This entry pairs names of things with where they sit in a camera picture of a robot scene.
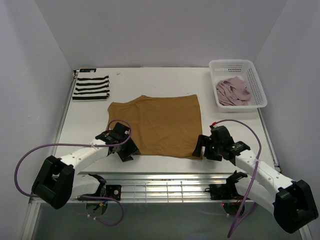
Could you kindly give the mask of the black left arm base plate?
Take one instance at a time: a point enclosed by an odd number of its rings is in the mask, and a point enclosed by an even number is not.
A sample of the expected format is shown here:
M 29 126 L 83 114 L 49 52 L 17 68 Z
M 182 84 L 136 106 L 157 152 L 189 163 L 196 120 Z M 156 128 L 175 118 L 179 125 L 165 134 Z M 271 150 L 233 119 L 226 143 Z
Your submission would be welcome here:
M 107 184 L 102 187 L 100 192 L 102 197 L 121 200 L 122 186 L 119 184 Z

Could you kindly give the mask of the black white striped tank top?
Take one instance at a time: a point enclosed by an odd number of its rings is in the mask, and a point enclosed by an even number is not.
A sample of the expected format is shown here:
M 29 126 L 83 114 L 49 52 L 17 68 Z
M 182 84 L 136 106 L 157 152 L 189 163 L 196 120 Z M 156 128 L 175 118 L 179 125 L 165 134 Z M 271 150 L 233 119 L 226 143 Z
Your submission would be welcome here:
M 110 97 L 109 75 L 77 78 L 72 93 L 73 101 L 104 101 Z

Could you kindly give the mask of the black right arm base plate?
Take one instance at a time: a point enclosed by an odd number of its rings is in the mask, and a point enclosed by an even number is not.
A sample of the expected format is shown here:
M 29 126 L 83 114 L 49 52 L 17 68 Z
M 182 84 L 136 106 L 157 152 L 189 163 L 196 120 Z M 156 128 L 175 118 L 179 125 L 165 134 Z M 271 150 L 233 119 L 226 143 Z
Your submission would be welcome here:
M 235 200 L 240 195 L 234 186 L 229 184 L 210 184 L 209 193 L 211 200 Z

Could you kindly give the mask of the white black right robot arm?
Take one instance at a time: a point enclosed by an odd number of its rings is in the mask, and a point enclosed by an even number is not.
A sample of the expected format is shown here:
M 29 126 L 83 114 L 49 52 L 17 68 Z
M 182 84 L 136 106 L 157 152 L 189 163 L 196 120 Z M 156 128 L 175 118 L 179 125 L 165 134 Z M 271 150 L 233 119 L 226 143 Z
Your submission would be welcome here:
M 226 160 L 239 168 L 224 184 L 205 190 L 211 200 L 240 200 L 235 217 L 241 217 L 246 199 L 270 212 L 287 233 L 294 233 L 319 217 L 311 187 L 304 180 L 284 176 L 242 141 L 235 142 L 228 129 L 214 122 L 210 135 L 200 134 L 192 153 L 208 160 Z

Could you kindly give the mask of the tan tank top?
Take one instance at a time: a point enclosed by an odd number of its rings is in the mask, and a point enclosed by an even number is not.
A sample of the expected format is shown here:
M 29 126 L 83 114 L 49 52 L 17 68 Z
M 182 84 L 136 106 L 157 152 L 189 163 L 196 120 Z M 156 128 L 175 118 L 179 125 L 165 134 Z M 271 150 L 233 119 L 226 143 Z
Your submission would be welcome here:
M 112 102 L 108 123 L 124 120 L 131 126 L 132 140 L 141 155 L 193 158 L 202 134 L 201 109 L 197 95 L 150 97 L 141 95 L 129 102 Z

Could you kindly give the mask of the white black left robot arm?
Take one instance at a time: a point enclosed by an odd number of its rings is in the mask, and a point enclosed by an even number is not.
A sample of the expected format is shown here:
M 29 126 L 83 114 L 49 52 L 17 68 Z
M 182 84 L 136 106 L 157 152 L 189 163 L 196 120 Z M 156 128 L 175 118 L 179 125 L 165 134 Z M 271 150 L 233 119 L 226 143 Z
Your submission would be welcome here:
M 132 161 L 139 148 L 132 139 L 132 127 L 124 120 L 114 120 L 90 144 L 80 144 L 73 153 L 47 157 L 32 185 L 31 192 L 50 204 L 62 208 L 69 199 L 103 200 L 107 196 L 106 180 L 97 174 L 80 173 L 96 161 L 117 154 L 122 162 Z

